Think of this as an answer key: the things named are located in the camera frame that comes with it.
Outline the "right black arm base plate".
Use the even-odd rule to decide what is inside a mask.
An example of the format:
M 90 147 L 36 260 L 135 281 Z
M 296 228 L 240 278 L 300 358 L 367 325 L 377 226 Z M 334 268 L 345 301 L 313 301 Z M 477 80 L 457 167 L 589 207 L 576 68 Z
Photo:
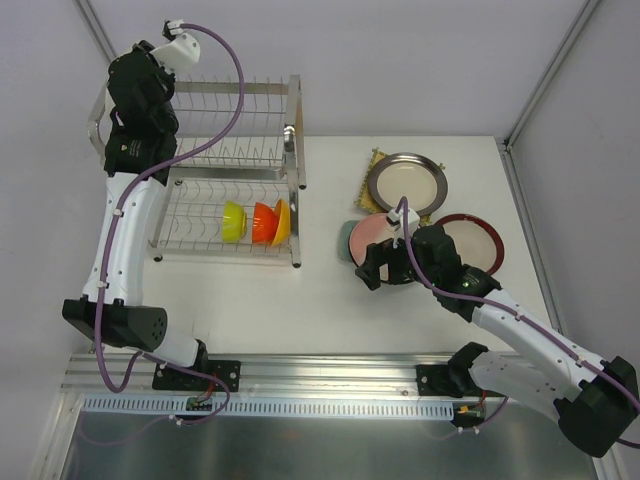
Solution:
M 419 364 L 415 366 L 418 395 L 452 397 L 447 365 Z

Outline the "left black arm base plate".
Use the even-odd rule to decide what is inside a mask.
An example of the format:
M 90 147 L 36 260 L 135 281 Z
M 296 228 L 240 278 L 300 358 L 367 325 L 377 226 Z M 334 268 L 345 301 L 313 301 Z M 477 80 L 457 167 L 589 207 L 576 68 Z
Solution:
M 204 373 L 221 380 L 235 393 L 239 389 L 241 377 L 241 362 L 237 360 L 209 359 Z M 155 369 L 152 381 L 152 389 L 155 391 L 184 391 L 205 392 L 211 386 L 211 382 L 201 377 L 182 373 L 173 368 Z

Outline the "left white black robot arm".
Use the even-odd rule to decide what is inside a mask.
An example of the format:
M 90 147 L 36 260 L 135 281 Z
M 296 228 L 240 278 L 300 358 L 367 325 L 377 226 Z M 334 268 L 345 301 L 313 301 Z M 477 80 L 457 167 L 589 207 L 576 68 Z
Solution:
M 143 270 L 167 195 L 169 171 L 155 167 L 177 149 L 179 122 L 171 104 L 176 77 L 196 65 L 200 53 L 197 40 L 183 33 L 160 47 L 141 41 L 109 65 L 103 225 L 81 296 L 62 307 L 63 318 L 94 343 L 176 364 L 175 377 L 192 390 L 209 380 L 204 345 L 171 329 L 163 308 L 144 305 Z

